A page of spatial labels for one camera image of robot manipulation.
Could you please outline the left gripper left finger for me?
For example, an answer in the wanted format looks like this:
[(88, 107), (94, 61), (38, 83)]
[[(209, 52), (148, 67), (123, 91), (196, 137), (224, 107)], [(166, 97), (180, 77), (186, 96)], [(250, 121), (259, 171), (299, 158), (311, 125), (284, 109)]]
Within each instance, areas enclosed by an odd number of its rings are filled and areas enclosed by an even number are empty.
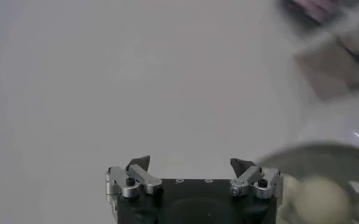
[(116, 196), (137, 198), (141, 192), (156, 194), (163, 181), (148, 173), (151, 157), (149, 155), (131, 159), (123, 169), (120, 166), (109, 167), (105, 173), (106, 198), (113, 203)]

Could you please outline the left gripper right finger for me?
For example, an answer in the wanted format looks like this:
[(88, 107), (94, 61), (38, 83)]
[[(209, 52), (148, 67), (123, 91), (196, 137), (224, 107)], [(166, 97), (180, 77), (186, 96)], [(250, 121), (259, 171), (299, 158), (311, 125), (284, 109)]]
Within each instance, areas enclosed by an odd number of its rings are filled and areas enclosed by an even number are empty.
[(230, 180), (230, 195), (246, 196), (253, 193), (256, 198), (265, 200), (275, 197), (277, 206), (282, 204), (283, 177), (279, 169), (262, 168), (252, 161), (231, 158), (230, 165), (236, 178)]

